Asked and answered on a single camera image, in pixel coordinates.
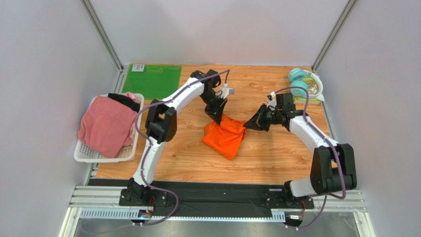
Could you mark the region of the orange t shirt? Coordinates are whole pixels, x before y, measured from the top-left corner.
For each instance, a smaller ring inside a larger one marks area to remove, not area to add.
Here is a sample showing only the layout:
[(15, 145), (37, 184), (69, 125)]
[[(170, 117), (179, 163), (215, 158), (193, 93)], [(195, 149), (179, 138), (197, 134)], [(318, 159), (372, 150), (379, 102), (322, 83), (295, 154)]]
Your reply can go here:
[(223, 114), (220, 124), (213, 121), (204, 127), (202, 143), (224, 158), (233, 160), (247, 134), (245, 123), (245, 120)]

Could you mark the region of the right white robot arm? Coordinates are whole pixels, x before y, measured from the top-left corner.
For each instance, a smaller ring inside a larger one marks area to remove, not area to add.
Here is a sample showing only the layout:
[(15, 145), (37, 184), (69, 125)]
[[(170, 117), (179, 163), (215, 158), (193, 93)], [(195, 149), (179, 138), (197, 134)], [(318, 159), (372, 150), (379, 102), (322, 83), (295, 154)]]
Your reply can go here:
[(287, 201), (318, 195), (345, 198), (346, 192), (357, 186), (352, 146), (327, 136), (313, 123), (306, 110), (296, 109), (291, 93), (271, 93), (267, 101), (244, 127), (269, 131), (272, 125), (282, 125), (313, 153), (309, 176), (284, 184)]

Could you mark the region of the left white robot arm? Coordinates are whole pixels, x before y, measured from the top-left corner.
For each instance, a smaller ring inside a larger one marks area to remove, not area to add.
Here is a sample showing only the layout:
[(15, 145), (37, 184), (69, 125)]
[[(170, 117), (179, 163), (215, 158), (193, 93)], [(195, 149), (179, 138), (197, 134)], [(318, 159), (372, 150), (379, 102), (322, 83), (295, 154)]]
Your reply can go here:
[(177, 132), (178, 114), (193, 99), (200, 97), (206, 105), (205, 113), (216, 124), (222, 122), (227, 96), (232, 89), (220, 76), (221, 73), (214, 70), (207, 73), (194, 71), (186, 83), (173, 94), (163, 100), (155, 99), (139, 111), (137, 119), (141, 118), (144, 111), (148, 112), (146, 133), (143, 135), (146, 144), (141, 162), (128, 182), (128, 194), (122, 194), (122, 198), (129, 198), (131, 203), (137, 205), (150, 203), (151, 185), (161, 153)]

